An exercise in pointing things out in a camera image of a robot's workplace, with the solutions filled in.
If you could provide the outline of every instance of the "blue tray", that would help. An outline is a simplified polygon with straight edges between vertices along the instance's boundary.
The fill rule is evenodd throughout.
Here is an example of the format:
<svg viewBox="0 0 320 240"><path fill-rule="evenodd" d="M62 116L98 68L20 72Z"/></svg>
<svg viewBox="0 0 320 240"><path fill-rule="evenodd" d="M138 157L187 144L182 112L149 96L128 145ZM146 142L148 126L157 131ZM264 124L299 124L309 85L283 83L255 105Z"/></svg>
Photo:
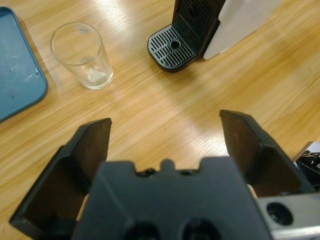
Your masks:
<svg viewBox="0 0 320 240"><path fill-rule="evenodd" d="M0 7L0 122L40 101L48 83L17 16Z"/></svg>

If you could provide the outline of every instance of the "black drip tray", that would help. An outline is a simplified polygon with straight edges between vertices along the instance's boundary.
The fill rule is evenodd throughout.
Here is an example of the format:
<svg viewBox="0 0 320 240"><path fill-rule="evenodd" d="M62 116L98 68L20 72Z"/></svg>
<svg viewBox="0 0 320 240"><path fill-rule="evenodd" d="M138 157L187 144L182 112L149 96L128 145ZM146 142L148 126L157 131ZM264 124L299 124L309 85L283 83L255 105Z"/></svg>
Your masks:
<svg viewBox="0 0 320 240"><path fill-rule="evenodd" d="M197 55L172 24L149 38L148 51L159 66L168 72L179 71Z"/></svg>

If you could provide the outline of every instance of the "drinking glass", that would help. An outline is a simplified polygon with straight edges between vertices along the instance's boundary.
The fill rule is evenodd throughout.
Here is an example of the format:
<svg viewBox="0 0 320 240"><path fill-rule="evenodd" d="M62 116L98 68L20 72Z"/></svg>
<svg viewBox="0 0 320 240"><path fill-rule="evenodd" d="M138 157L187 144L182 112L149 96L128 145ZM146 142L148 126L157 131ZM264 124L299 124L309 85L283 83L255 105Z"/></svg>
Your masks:
<svg viewBox="0 0 320 240"><path fill-rule="evenodd" d="M53 57L86 88L102 89L111 82L114 72L93 26L84 22L62 25L52 35L50 48Z"/></svg>

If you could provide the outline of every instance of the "espresso machine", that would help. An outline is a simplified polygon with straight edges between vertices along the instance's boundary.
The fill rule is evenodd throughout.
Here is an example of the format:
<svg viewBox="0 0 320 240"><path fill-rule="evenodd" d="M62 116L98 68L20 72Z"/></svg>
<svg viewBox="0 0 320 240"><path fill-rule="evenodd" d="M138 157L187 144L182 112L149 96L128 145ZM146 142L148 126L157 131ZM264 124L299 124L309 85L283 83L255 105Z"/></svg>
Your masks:
<svg viewBox="0 0 320 240"><path fill-rule="evenodd" d="M260 28L281 0L176 0L172 24L154 33L147 48L167 72L223 53Z"/></svg>

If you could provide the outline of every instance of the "wood grain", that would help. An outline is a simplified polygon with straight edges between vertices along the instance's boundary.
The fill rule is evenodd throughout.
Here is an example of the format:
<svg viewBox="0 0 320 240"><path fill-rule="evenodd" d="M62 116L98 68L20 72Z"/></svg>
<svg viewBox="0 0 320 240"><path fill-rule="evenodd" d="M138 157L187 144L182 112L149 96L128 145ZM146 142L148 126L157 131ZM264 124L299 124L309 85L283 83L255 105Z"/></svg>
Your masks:
<svg viewBox="0 0 320 240"><path fill-rule="evenodd" d="M174 0L2 0L14 9L48 80L38 104L0 123L0 239L27 239L8 219L59 146L77 127L111 117L108 160L138 170L196 168L226 155L220 109L252 115L293 157L320 141L320 1L284 0L259 30L210 60L162 71L147 52L149 36L172 21ZM112 83L89 90L51 55L66 22L101 33Z"/></svg>

